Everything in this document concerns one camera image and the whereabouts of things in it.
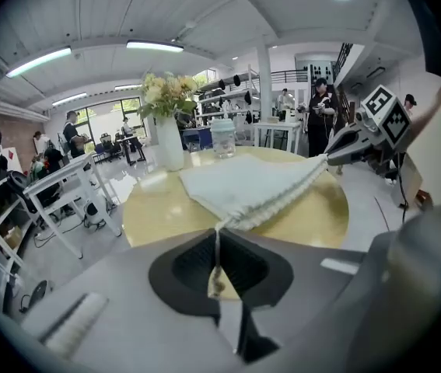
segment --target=white pillar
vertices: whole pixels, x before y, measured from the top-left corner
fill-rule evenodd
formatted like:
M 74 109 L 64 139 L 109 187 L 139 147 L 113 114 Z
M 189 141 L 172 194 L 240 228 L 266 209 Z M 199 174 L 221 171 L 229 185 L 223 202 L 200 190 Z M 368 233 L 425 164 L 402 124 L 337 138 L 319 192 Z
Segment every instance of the white pillar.
M 260 118 L 272 116 L 272 78 L 268 48 L 261 40 L 257 45 L 258 67 L 260 71 Z

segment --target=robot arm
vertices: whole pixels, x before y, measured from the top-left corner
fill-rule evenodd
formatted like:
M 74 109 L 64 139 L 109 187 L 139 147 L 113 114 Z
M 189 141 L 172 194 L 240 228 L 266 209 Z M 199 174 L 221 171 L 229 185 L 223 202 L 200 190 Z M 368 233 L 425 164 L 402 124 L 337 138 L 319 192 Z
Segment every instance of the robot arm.
M 325 153 L 331 166 L 369 161 L 376 171 L 401 151 L 411 120 L 401 101 L 379 85 L 355 112 L 355 122 L 341 129 Z

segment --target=white table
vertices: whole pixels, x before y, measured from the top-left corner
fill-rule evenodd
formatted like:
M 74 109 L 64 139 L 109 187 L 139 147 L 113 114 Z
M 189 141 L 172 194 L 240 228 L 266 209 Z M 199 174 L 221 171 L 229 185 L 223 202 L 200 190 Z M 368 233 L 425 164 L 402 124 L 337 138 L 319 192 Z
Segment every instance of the white table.
M 298 144 L 299 144 L 299 133 L 301 130 L 301 122 L 296 121 L 293 123 L 279 122 L 279 123 L 268 123 L 268 122 L 258 122 L 254 124 L 254 146 L 260 146 L 260 130 L 269 130 L 270 133 L 270 147 L 274 148 L 274 131 L 281 130 L 288 132 L 288 146 L 286 147 L 287 152 L 291 152 L 293 135 L 296 132 L 296 142 L 295 149 L 293 153 L 298 155 Z
M 85 172 L 83 168 L 89 163 L 91 165 L 92 170 L 94 171 L 94 175 L 97 178 L 97 181 L 100 184 L 101 189 L 104 192 L 104 196 L 106 199 L 111 202 L 111 196 L 108 193 L 106 187 L 104 186 L 104 182 L 101 180 L 101 176 L 99 171 L 97 170 L 96 163 L 94 162 L 93 156 L 95 153 L 88 155 L 81 155 L 77 158 L 74 158 L 64 167 L 61 167 L 58 171 L 50 174 L 49 176 L 39 180 L 32 185 L 28 186 L 23 193 L 27 195 L 31 200 L 35 208 L 39 211 L 40 216 L 46 221 L 47 225 L 53 230 L 54 234 L 63 242 L 63 244 L 79 259 L 83 257 L 82 251 L 76 249 L 70 242 L 66 239 L 65 235 L 59 230 L 58 226 L 52 221 L 49 214 L 60 207 L 65 206 L 66 204 L 71 204 L 75 210 L 75 213 L 83 219 L 84 214 L 80 211 L 79 207 L 74 202 L 78 197 L 86 197 L 88 200 L 94 203 L 98 212 L 103 217 L 104 221 L 107 223 L 108 227 L 110 227 L 111 231 L 115 234 L 115 236 L 121 235 L 121 228 L 115 224 L 115 222 L 111 219 L 109 214 L 106 211 L 106 206 L 101 203 L 100 199 L 96 197 L 96 192 L 90 185 L 90 180 L 88 177 L 88 172 Z M 55 185 L 56 183 L 60 183 L 61 187 L 64 186 L 63 180 L 69 177 L 76 176 L 78 177 L 80 184 L 71 189 L 68 192 L 63 193 L 58 200 L 56 200 L 51 206 L 46 207 L 45 209 L 42 207 L 42 204 L 37 197 L 38 193 L 46 190 L 48 187 Z

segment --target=man in black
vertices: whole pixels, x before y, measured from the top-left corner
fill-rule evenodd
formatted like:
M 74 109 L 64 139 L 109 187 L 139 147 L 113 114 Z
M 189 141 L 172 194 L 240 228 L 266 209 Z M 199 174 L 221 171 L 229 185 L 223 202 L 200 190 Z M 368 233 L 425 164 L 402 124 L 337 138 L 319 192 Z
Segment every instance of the man in black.
M 76 122 L 77 113 L 74 110 L 70 110 L 66 114 L 66 123 L 65 128 L 63 129 L 63 135 L 65 136 L 66 142 L 68 142 L 68 146 L 70 147 L 70 152 L 72 153 L 73 158 L 85 153 L 83 149 L 85 138 L 79 135 L 77 129 L 75 128 L 74 124 Z
M 326 79 L 316 80 L 315 89 L 317 92 L 310 100 L 308 116 L 309 157 L 324 153 L 331 130 L 334 128 L 336 133 L 344 125 L 338 99 L 334 93 L 327 92 Z

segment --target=white ceiling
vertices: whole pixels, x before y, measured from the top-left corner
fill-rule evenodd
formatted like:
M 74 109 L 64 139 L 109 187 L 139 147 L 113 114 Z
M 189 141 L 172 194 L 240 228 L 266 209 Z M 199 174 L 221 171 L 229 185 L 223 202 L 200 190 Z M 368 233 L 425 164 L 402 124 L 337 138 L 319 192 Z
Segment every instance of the white ceiling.
M 147 71 L 193 75 L 232 65 L 254 46 L 309 41 L 366 44 L 381 0 L 8 0 L 0 9 L 0 99 L 44 111 L 74 91 L 101 92 L 138 81 Z M 418 40 L 404 32 L 410 8 L 396 6 L 394 20 L 376 34 L 385 46 L 411 53 Z M 186 28 L 187 21 L 197 26 Z M 129 39 L 170 41 L 180 54 L 125 48 Z M 4 74 L 59 47 L 72 55 L 16 78 Z

